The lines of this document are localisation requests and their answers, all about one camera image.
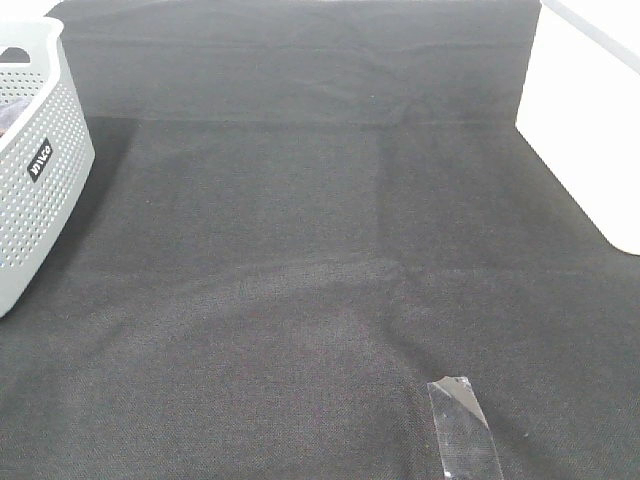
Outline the clear tape strip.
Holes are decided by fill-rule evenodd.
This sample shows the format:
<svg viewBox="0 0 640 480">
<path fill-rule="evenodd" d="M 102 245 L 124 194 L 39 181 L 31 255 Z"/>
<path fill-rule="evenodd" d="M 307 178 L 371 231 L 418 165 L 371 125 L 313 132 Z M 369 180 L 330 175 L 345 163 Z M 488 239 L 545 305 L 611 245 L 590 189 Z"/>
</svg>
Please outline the clear tape strip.
<svg viewBox="0 0 640 480">
<path fill-rule="evenodd" d="M 427 384 L 445 479 L 503 480 L 493 435 L 467 377 Z"/>
</svg>

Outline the white plastic storage bin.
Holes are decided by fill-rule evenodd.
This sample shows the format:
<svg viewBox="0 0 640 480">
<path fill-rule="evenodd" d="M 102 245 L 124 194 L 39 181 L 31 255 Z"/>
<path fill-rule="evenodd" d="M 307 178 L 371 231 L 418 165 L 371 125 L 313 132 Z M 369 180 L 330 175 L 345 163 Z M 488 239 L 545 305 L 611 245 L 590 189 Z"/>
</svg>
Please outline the white plastic storage bin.
<svg viewBox="0 0 640 480">
<path fill-rule="evenodd" d="M 638 254 L 638 2 L 541 2 L 515 126 L 605 239 Z"/>
</svg>

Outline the black table cloth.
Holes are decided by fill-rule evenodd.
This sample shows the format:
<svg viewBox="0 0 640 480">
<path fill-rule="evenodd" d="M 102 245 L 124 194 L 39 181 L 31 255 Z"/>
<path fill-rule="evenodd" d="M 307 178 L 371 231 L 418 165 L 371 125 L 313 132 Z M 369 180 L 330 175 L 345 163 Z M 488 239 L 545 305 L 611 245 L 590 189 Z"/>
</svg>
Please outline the black table cloth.
<svg viewBox="0 0 640 480">
<path fill-rule="evenodd" d="M 96 158 L 1 322 L 5 479 L 639 475 L 639 261 L 516 131 L 535 1 L 67 1 Z"/>
</svg>

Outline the white perforated laundry basket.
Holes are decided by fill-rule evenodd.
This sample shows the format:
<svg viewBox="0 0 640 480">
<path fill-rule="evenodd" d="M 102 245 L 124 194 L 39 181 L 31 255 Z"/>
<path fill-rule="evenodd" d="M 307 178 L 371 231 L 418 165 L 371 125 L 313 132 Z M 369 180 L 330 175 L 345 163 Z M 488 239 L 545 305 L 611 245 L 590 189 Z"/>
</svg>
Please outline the white perforated laundry basket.
<svg viewBox="0 0 640 480">
<path fill-rule="evenodd" d="M 25 52 L 1 65 L 1 108 L 20 114 L 1 136 L 1 311 L 8 313 L 56 242 L 95 159 L 55 18 L 5 18 L 1 45 Z"/>
</svg>

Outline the grey towel in basket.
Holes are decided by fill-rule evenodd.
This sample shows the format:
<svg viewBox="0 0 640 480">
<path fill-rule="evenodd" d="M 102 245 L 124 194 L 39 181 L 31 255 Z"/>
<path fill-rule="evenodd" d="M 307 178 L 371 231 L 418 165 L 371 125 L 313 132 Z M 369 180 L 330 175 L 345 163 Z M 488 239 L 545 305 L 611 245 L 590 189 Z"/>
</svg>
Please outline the grey towel in basket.
<svg viewBox="0 0 640 480">
<path fill-rule="evenodd" d="M 31 100 L 16 98 L 1 104 L 1 139 L 12 140 L 30 119 Z"/>
</svg>

